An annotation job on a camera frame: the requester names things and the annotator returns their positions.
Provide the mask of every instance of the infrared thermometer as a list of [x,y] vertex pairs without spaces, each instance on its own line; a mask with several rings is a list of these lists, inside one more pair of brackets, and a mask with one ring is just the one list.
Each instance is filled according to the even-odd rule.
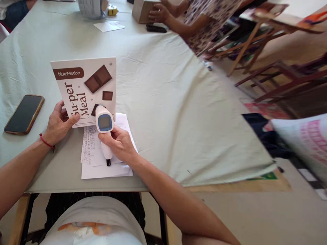
[[[99,133],[110,134],[110,131],[113,129],[113,116],[111,113],[103,106],[98,105],[95,109],[95,122],[96,128]],[[110,166],[110,159],[113,154],[109,146],[101,142],[101,149],[105,159],[107,160],[107,166]]]

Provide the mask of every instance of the light green tablecloth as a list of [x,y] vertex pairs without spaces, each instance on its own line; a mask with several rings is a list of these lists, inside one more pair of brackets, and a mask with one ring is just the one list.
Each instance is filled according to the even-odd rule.
[[[116,112],[126,113],[139,153],[184,186],[244,180],[275,169],[228,95],[175,33],[149,33],[132,5],[111,2],[125,29],[102,33],[83,19],[77,3],[37,1],[0,44],[0,124],[25,94],[45,103],[26,136],[2,134],[0,165],[46,129],[61,95],[50,61],[117,57]],[[83,128],[43,161],[31,192],[141,191],[138,176],[81,180]]]

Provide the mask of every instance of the person's hand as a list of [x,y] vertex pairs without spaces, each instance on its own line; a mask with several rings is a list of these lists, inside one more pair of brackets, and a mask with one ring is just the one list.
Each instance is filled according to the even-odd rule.
[[49,117],[48,127],[42,136],[49,145],[55,145],[61,141],[68,130],[78,122],[79,115],[68,118],[66,108],[63,108],[64,101],[59,101]]
[[100,133],[99,140],[110,147],[112,153],[121,161],[130,164],[138,156],[129,133],[126,130],[114,126],[111,135]]
[[153,10],[149,12],[149,20],[152,23],[165,23],[169,16],[168,9],[162,3],[155,4]]

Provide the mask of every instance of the patterned dress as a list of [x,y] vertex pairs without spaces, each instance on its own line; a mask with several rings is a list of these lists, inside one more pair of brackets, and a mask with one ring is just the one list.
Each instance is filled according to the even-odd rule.
[[184,19],[185,24],[191,25],[201,14],[210,17],[209,24],[186,41],[193,52],[198,54],[216,36],[242,0],[188,0],[188,2],[190,6]]

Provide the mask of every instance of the product box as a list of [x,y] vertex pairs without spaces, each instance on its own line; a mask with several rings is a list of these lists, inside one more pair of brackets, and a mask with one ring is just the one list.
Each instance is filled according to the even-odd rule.
[[153,5],[161,3],[160,0],[135,0],[132,10],[133,18],[139,24],[148,24],[149,12],[153,9]]
[[68,116],[80,115],[73,128],[95,125],[95,108],[103,105],[115,120],[116,58],[51,61]]

